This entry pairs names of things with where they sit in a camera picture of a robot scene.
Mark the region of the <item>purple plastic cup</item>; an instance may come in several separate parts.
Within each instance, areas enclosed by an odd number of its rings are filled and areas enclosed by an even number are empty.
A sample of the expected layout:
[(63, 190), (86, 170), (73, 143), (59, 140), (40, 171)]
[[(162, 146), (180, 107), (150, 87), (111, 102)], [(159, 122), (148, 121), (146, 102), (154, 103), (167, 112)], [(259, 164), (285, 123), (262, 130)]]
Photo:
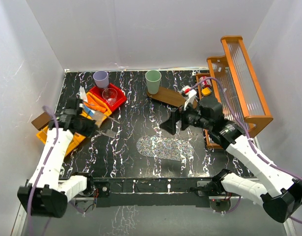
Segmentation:
[(96, 71), (93, 74), (93, 79), (96, 86), (100, 89), (105, 89), (109, 86), (109, 73), (106, 71)]

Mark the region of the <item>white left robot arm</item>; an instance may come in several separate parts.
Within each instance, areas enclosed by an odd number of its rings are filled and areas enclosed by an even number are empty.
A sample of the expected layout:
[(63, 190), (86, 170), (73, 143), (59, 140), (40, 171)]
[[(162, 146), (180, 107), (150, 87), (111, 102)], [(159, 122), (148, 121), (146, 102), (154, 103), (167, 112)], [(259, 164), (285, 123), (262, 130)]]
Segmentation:
[(59, 182), (60, 169), (74, 135), (89, 137), (97, 128), (94, 120), (83, 117), (81, 113), (82, 100), (70, 98), (59, 114), (51, 114), (39, 163), (28, 183), (19, 187), (17, 192), (29, 216), (61, 218), (76, 195), (90, 196), (94, 193), (95, 184), (90, 173), (76, 172), (64, 182)]

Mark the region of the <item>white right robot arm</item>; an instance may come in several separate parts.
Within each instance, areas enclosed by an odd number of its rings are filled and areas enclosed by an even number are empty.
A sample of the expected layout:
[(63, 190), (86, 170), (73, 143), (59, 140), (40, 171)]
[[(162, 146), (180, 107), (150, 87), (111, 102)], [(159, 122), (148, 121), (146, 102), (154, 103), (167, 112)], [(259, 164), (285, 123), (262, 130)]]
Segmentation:
[(180, 93), (186, 99), (184, 105), (171, 112), (169, 119), (160, 125), (161, 129), (174, 135), (176, 123), (180, 121), (181, 130), (189, 126), (207, 130), (214, 143), (240, 160), (258, 178), (254, 182), (223, 169), (210, 183), (195, 191), (235, 193), (261, 205), (279, 223), (290, 218), (302, 205), (302, 180), (280, 171), (237, 123), (224, 117), (222, 104), (214, 96), (201, 99), (196, 110), (192, 105), (196, 91), (186, 86)]

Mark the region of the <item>green plastic cup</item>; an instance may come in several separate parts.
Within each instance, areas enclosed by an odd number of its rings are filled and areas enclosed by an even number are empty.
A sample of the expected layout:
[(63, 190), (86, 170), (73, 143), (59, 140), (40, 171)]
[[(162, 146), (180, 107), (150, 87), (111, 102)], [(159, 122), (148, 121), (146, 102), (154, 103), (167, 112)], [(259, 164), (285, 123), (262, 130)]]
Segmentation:
[(156, 94), (159, 91), (162, 75), (160, 71), (150, 70), (145, 74), (147, 90), (150, 94)]

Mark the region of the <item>blue toothpaste tube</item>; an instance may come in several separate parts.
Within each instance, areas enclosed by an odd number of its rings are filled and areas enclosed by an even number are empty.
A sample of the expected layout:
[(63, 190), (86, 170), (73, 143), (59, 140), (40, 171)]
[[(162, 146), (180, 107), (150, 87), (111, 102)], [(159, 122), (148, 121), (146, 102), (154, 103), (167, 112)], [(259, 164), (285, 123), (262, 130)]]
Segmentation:
[(86, 113), (87, 116), (90, 116), (90, 117), (91, 117), (91, 116), (93, 116), (93, 115), (95, 114), (95, 111), (89, 109), (89, 110), (86, 110), (85, 113)]

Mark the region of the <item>clear acrylic toothbrush holder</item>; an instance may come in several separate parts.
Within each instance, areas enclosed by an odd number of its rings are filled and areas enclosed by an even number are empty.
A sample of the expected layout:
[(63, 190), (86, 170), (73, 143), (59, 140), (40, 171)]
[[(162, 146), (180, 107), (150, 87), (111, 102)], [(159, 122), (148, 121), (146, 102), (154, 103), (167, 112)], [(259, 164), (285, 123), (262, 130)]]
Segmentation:
[(96, 112), (92, 116), (92, 120), (95, 121), (95, 129), (94, 131), (98, 132), (101, 135), (104, 135), (109, 138), (115, 138), (116, 137), (116, 132), (112, 131), (112, 125), (113, 124), (121, 124), (120, 121), (117, 119), (107, 116), (101, 112)]

